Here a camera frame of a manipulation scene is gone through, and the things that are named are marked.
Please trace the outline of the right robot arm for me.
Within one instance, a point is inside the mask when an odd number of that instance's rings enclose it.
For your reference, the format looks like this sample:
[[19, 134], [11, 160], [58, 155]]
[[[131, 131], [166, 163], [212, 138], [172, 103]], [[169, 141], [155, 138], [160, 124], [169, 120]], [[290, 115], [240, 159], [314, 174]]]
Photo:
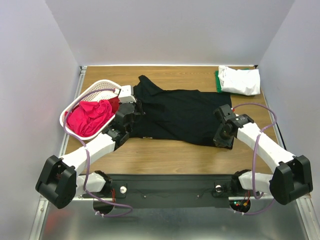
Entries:
[[313, 191], [311, 163], [304, 155], [296, 156], [278, 145], [246, 114], [235, 114], [234, 108], [225, 104], [214, 111], [219, 122], [213, 138], [216, 147], [230, 148], [238, 139], [253, 150], [253, 162], [260, 157], [271, 174], [258, 173], [256, 167], [236, 172], [230, 182], [231, 192], [242, 195], [247, 190], [254, 194], [273, 196], [286, 205]]

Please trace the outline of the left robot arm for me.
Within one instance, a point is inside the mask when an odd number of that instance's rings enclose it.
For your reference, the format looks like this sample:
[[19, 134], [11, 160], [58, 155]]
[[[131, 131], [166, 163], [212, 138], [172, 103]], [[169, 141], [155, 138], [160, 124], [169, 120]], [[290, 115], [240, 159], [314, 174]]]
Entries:
[[58, 209], [83, 194], [108, 196], [112, 180], [106, 174], [100, 171], [81, 173], [101, 157], [120, 148], [129, 139], [134, 122], [143, 115], [140, 101], [120, 104], [114, 119], [93, 140], [69, 154], [52, 155], [45, 161], [35, 185], [36, 191]]

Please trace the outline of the black t shirt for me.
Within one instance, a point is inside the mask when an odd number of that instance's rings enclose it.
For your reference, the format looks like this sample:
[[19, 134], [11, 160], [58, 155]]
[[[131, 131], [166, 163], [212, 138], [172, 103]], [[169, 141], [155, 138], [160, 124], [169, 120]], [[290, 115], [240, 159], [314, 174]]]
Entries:
[[228, 93], [199, 90], [164, 90], [145, 75], [134, 86], [144, 115], [134, 123], [131, 138], [183, 141], [199, 146], [215, 147], [214, 136], [219, 121], [214, 111], [231, 105]]

